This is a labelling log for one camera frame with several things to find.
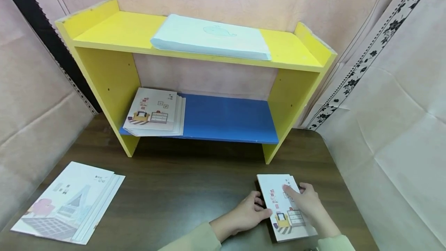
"yellow shelf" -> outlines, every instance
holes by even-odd
[[[271,61],[221,57],[155,49],[150,43],[166,17],[119,11],[73,39],[74,46],[166,57],[228,62],[263,67],[320,72],[323,65],[293,33],[261,29]]]
[[[127,156],[132,157],[139,138],[123,136],[119,129],[141,86],[132,53],[142,53],[278,68],[268,97],[278,144],[263,145],[265,162],[270,163],[336,52],[301,22],[294,33],[260,30],[271,52],[271,61],[162,51],[153,48],[150,39],[165,18],[124,12],[117,0],[109,0],[56,21]]]

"black floral pattern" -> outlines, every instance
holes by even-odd
[[[367,47],[361,58],[354,63],[350,72],[342,79],[325,104],[313,114],[306,125],[306,129],[316,130],[338,109],[419,2],[420,0],[401,0],[376,35],[370,34],[370,46]]]

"whale drawing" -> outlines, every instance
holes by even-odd
[[[228,30],[226,30],[218,25],[204,27],[203,31],[205,31],[207,34],[214,34],[217,36],[229,36],[229,37],[237,36],[237,34],[229,33]]]

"white book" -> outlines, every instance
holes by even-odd
[[[11,230],[85,245],[124,178],[71,162]]]
[[[171,14],[150,39],[161,50],[271,60],[259,29]]]
[[[177,96],[175,111],[175,122],[172,131],[147,130],[147,129],[129,129],[129,133],[137,137],[163,137],[163,136],[182,136],[184,130],[184,116],[186,110],[186,98]]]
[[[138,88],[123,128],[132,130],[172,131],[177,93],[168,90]]]
[[[257,180],[266,207],[273,211],[270,221],[277,242],[317,235],[315,228],[309,224],[308,219],[300,212],[294,200],[282,189],[282,186],[286,184],[300,194],[292,175],[257,175]]]

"wooden shelf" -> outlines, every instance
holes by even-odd
[[[150,43],[166,17],[119,11],[73,39],[74,46],[165,57],[191,58],[272,68],[320,72],[323,65],[293,33],[261,29],[271,61],[155,49]]]
[[[301,22],[293,33],[260,30],[271,61],[162,51],[150,39],[164,20],[121,11],[117,0],[109,0],[56,21],[127,156],[140,139],[121,127],[141,87],[132,53],[142,53],[277,68],[267,101],[186,95],[182,136],[262,143],[270,163],[337,54]]]
[[[182,139],[279,143],[268,102],[179,93],[186,98]],[[120,134],[132,136],[124,128]]]

